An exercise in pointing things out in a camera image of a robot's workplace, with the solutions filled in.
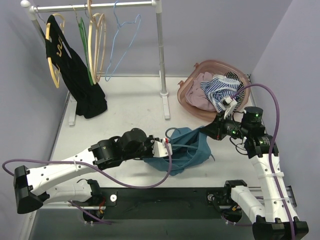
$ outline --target black t-shirt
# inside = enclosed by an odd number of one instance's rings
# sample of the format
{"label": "black t-shirt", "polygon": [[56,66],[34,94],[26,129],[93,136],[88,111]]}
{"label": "black t-shirt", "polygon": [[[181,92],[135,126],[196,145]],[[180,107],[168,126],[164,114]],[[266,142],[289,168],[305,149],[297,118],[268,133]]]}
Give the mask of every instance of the black t-shirt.
{"label": "black t-shirt", "polygon": [[48,23],[51,41],[45,40],[46,57],[51,57],[52,64],[60,68],[66,87],[77,101],[75,113],[86,119],[103,113],[107,110],[105,93],[99,84],[91,86],[86,65],[69,46],[53,15],[48,18]]}

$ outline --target white tabletop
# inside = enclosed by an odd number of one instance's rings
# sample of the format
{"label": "white tabletop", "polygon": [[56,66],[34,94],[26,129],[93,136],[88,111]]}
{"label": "white tabletop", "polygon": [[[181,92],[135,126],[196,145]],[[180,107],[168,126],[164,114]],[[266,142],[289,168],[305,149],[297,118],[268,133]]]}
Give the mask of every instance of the white tabletop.
{"label": "white tabletop", "polygon": [[[74,156],[100,140],[122,136],[132,128],[140,128],[147,135],[163,138],[165,131],[171,127],[195,129],[207,125],[208,122],[189,114],[179,104],[177,91],[181,80],[186,78],[166,78],[171,119],[165,120],[158,77],[113,77],[109,82],[102,78],[99,84],[106,93],[108,110],[92,119],[76,116],[75,126],[70,127],[67,107],[52,160]],[[227,137],[222,141],[208,137],[207,141],[215,161],[210,157],[200,165],[169,176],[160,187],[223,187],[226,180],[237,179],[244,180],[250,187],[260,186],[248,157],[237,153]],[[136,186],[155,184],[166,174],[137,160],[127,160],[105,172],[121,182]],[[70,181],[80,178],[95,179],[101,187],[121,187],[99,173],[89,173]]]}

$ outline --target teal cloth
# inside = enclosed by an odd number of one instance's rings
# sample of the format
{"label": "teal cloth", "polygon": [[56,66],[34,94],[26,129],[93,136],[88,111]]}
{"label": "teal cloth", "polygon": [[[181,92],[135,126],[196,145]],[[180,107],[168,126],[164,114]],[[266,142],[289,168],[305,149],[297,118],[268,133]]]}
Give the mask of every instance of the teal cloth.
{"label": "teal cloth", "polygon": [[[169,140],[169,143],[173,145],[171,176],[182,173],[186,168],[202,164],[210,157],[211,150],[207,143],[207,135],[201,133],[200,128],[202,127],[191,130],[188,127],[182,127],[177,128],[180,132],[177,129],[173,131]],[[196,147],[196,149],[175,145],[189,145]],[[159,171],[168,171],[168,157],[153,157],[143,160]]]}

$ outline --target bolt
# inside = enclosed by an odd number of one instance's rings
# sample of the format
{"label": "bolt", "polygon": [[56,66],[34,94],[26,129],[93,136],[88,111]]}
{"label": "bolt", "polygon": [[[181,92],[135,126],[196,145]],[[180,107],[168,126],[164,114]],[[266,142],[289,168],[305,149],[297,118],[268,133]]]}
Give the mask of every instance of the bolt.
{"label": "bolt", "polygon": [[209,200],[209,201],[215,200],[214,195],[213,195],[213,194],[209,194],[209,195],[208,195],[208,200]]}
{"label": "bolt", "polygon": [[115,195],[115,194],[112,194],[111,196],[110,196],[110,200],[111,200],[111,202],[115,202],[115,201],[117,201],[117,195]]}

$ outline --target gray wall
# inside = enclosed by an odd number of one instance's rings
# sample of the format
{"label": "gray wall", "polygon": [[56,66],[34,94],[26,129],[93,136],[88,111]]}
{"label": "gray wall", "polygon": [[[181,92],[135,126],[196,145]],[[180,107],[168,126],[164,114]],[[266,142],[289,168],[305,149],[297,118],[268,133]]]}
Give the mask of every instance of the gray wall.
{"label": "gray wall", "polygon": [[[87,0],[34,0],[40,6],[83,4]],[[163,0],[163,36],[166,71],[169,75],[188,76],[194,64],[207,59],[225,61],[252,73],[292,0]],[[94,3],[114,0],[94,0]],[[105,70],[116,32],[112,9],[107,17],[107,51]],[[152,7],[119,8],[121,22],[142,15],[139,33],[117,73],[156,74],[159,72],[156,14]],[[41,13],[46,21],[49,14]],[[65,35],[79,53],[83,47],[74,12],[64,12]],[[88,26],[89,20],[83,11]],[[136,26],[123,27],[118,35],[114,63],[122,56],[134,35]]]}
{"label": "gray wall", "polygon": [[[67,91],[55,88],[43,43],[19,0],[1,1],[0,22],[0,163],[48,160]],[[2,168],[0,183],[0,239],[17,240],[25,215],[17,214],[13,177]]]}
{"label": "gray wall", "polygon": [[[293,187],[298,214],[308,222],[310,240],[320,235],[319,11],[318,0],[293,0],[252,74],[253,82],[270,86],[279,101],[281,167],[286,184]],[[254,93],[273,133],[273,101],[263,90]]]}

